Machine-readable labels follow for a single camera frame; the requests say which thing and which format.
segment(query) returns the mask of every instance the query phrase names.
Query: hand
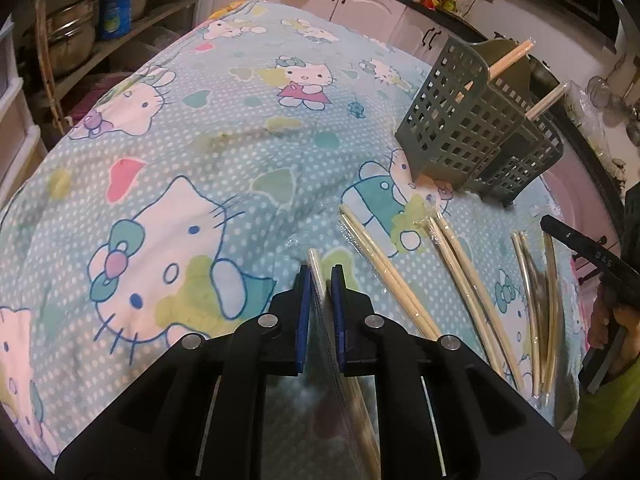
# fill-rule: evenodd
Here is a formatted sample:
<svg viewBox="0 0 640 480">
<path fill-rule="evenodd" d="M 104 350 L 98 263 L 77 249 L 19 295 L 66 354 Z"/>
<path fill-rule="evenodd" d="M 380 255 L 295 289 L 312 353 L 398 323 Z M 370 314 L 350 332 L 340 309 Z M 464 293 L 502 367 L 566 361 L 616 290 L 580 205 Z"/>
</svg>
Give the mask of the hand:
<svg viewBox="0 0 640 480">
<path fill-rule="evenodd" d="M 591 327 L 587 334 L 587 341 L 594 348 L 604 348 L 604 345 L 609 341 L 607 329 L 609 315 L 610 310 L 605 306 L 602 284 L 600 284 L 596 301 L 593 303 Z M 615 377 L 631 366 L 640 355 L 640 312 L 632 306 L 617 304 L 613 308 L 613 316 L 618 324 L 627 330 L 620 354 L 617 355 L 609 367 L 609 374 Z"/>
</svg>

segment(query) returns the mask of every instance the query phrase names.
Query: green sleeve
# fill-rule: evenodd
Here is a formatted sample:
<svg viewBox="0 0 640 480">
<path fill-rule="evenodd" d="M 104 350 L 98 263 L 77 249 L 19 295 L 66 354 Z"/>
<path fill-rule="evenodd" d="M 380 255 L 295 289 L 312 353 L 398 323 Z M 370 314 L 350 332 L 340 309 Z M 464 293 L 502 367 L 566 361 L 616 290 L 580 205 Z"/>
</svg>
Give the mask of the green sleeve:
<svg viewBox="0 0 640 480">
<path fill-rule="evenodd" d="M 587 467 L 600 458 L 640 399 L 640 359 L 592 395 L 580 389 L 578 419 L 571 443 Z"/>
</svg>

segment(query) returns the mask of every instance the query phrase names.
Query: person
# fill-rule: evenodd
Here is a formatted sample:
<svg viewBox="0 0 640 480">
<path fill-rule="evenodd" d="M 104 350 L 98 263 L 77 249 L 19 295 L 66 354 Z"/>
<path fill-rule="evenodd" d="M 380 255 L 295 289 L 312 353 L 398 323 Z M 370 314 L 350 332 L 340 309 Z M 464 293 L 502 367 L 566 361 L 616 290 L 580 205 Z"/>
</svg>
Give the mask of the person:
<svg viewBox="0 0 640 480">
<path fill-rule="evenodd" d="M 589 345 L 604 348 L 609 339 L 607 325 L 611 310 L 598 288 L 587 335 Z M 640 312 L 617 304 L 613 316 L 627 330 L 620 354 L 612 362 L 595 394 L 580 389 L 578 415 L 571 443 L 590 467 L 613 442 L 640 400 Z"/>
</svg>

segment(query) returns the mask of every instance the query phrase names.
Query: black countertop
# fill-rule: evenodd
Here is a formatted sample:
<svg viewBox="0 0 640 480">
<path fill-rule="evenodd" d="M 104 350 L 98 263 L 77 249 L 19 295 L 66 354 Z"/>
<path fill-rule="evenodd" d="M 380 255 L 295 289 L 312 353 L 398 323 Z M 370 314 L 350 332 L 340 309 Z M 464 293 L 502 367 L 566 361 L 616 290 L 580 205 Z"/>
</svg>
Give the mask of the black countertop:
<svg viewBox="0 0 640 480">
<path fill-rule="evenodd" d="M 468 43 L 479 43 L 488 39 L 484 34 L 455 14 L 445 10 L 427 9 L 427 7 L 413 0 L 396 1 L 427 16 L 430 20 L 433 20 Z M 551 91 L 556 84 L 558 84 L 558 80 L 545 68 L 542 68 L 542 72 L 540 72 L 540 70 L 534 70 L 531 74 L 530 92 L 533 96 L 540 99 Z M 574 149 L 574 152 L 576 152 L 580 161 L 587 169 L 587 172 L 600 193 L 602 201 L 607 207 L 611 221 L 618 233 L 618 238 L 622 238 L 624 206 L 612 177 L 601 165 L 598 157 L 587 143 L 587 140 L 567 116 L 562 103 L 551 107 L 549 113 L 551 113 L 554 118 L 554 123 L 558 130 L 562 132 L 567 143 Z"/>
</svg>

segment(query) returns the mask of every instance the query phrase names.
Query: pink heart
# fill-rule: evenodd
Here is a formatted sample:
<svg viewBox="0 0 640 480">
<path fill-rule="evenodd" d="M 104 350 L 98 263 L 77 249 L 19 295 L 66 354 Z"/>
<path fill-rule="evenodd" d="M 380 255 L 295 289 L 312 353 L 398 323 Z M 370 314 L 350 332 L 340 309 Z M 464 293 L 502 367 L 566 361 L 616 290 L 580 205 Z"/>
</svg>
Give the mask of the pink heart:
<svg viewBox="0 0 640 480">
<path fill-rule="evenodd" d="M 215 48 L 213 43 L 209 43 L 209 41 L 205 41 L 204 43 L 199 44 L 196 48 L 193 49 L 194 52 L 206 52 L 207 50 L 211 50 Z"/>
<path fill-rule="evenodd" d="M 119 202 L 129 191 L 136 180 L 138 172 L 144 168 L 146 162 L 135 158 L 121 158 L 109 170 L 108 202 Z"/>
</svg>

